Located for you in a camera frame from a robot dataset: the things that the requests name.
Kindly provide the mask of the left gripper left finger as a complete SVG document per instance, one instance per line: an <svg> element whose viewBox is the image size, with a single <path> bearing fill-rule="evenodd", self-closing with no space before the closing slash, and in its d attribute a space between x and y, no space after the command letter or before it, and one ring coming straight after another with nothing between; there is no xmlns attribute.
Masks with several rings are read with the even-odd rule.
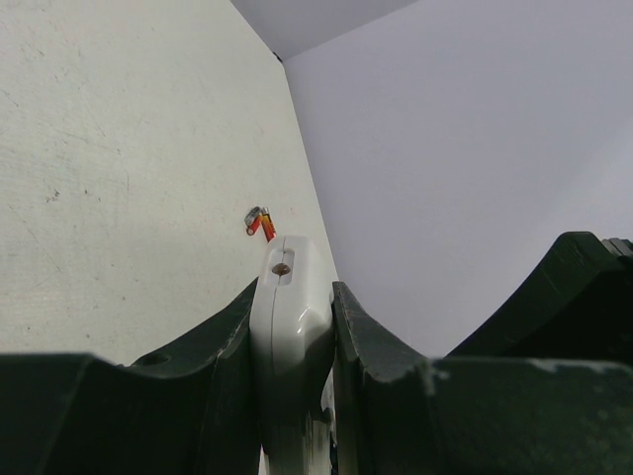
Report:
<svg viewBox="0 0 633 475"><path fill-rule="evenodd" d="M254 474L254 287L125 366L88 353L1 358L5 474Z"/></svg>

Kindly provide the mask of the white remote being loaded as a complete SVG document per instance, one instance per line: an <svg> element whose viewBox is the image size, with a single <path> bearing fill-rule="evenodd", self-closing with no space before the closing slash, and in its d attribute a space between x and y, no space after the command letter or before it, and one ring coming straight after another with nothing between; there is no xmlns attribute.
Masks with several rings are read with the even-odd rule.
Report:
<svg viewBox="0 0 633 475"><path fill-rule="evenodd" d="M306 237L273 238L249 317L265 467L328 474L334 421L332 277Z"/></svg>

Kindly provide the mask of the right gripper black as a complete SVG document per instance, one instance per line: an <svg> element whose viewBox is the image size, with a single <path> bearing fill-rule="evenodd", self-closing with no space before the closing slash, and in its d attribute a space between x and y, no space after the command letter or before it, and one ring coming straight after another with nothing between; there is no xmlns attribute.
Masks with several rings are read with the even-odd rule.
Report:
<svg viewBox="0 0 633 475"><path fill-rule="evenodd" d="M632 242L560 235L454 356L629 361Z"/></svg>

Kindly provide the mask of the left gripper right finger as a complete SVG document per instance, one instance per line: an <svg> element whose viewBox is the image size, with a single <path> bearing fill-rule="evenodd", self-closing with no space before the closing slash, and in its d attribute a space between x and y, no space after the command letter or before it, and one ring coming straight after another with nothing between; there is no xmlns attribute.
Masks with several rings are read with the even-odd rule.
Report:
<svg viewBox="0 0 633 475"><path fill-rule="evenodd" d="M333 286L342 474L628 474L632 371L603 361L427 358Z"/></svg>

